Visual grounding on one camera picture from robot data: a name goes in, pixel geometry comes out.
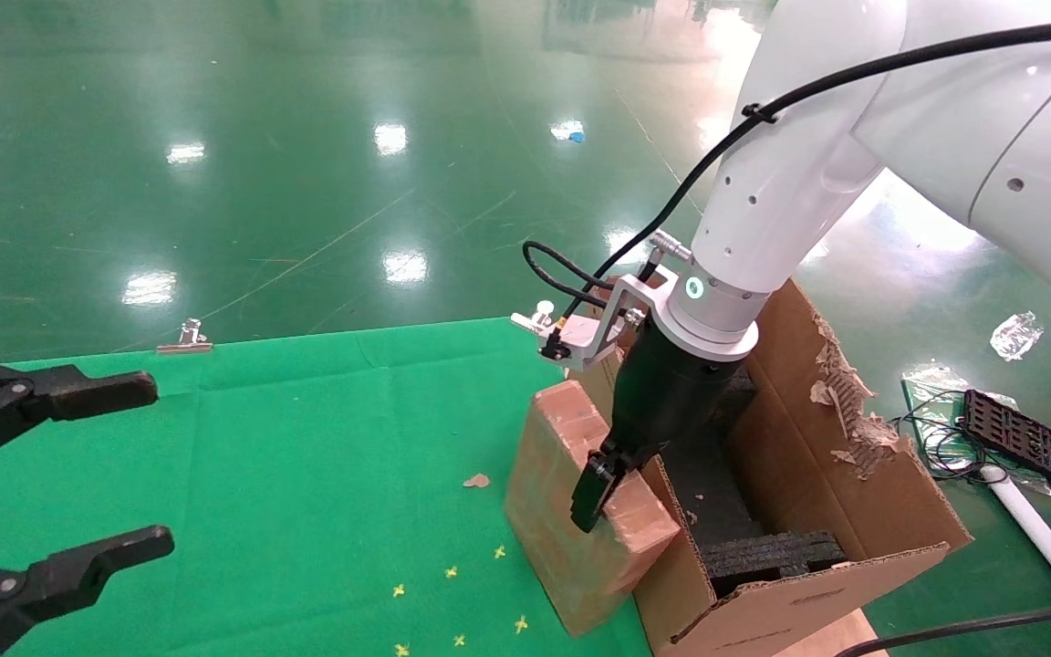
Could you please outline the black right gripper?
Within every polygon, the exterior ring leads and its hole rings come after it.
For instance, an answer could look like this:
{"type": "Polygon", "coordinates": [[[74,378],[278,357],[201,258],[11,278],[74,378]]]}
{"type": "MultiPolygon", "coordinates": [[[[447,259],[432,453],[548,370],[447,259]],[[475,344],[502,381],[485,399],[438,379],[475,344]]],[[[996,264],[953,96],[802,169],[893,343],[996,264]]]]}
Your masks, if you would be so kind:
{"type": "Polygon", "coordinates": [[[607,446],[588,454],[573,489],[572,523],[591,532],[628,471],[702,427],[743,365],[697,357],[659,326],[640,326],[616,377],[607,446]]]}

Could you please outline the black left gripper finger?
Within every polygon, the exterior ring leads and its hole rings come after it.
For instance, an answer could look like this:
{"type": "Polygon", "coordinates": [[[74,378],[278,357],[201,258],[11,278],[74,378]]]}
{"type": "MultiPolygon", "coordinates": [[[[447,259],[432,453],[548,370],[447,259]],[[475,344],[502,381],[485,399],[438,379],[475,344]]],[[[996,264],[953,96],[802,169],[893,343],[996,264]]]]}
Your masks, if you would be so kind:
{"type": "Polygon", "coordinates": [[[145,527],[59,550],[22,570],[0,568],[0,656],[35,627],[95,605],[117,571],[176,549],[167,527],[145,527]]]}
{"type": "Polygon", "coordinates": [[[91,378],[74,365],[30,371],[0,365],[0,448],[46,420],[83,420],[158,399],[147,371],[91,378]]]}

